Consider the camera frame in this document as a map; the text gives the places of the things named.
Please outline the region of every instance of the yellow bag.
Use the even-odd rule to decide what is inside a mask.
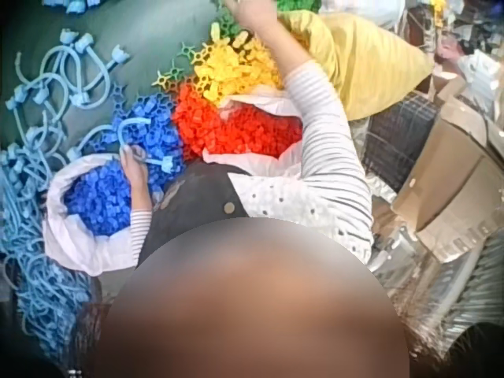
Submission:
[[[353,14],[297,10],[279,18],[322,66],[348,120],[401,101],[434,67],[420,49]]]

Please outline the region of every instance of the person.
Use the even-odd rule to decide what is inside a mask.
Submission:
[[[87,314],[69,367],[84,378],[436,378],[440,368],[358,259],[280,220],[223,220],[180,235],[111,307]]]
[[[271,50],[302,114],[301,178],[251,176],[237,167],[196,161],[170,185],[153,212],[146,167],[125,146],[120,160],[132,188],[135,263],[142,264],[193,228],[237,217],[271,217],[315,228],[366,263],[372,245],[372,198],[338,94],[322,68],[277,20],[272,0],[225,3]]]

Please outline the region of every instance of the white polka dot shirt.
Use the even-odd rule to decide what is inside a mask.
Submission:
[[[371,193],[350,136],[343,105],[321,67],[293,71],[285,88],[302,115],[300,177],[230,173],[249,217],[290,221],[322,232],[363,263],[371,256]],[[132,212],[132,253],[138,259],[150,212]]]

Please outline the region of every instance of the white sack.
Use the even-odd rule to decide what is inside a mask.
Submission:
[[[64,267],[90,276],[136,266],[130,247],[130,229],[110,237],[96,237],[78,215],[68,215],[63,196],[79,176],[116,156],[93,154],[72,162],[54,176],[47,192],[47,215],[43,222],[46,254]]]

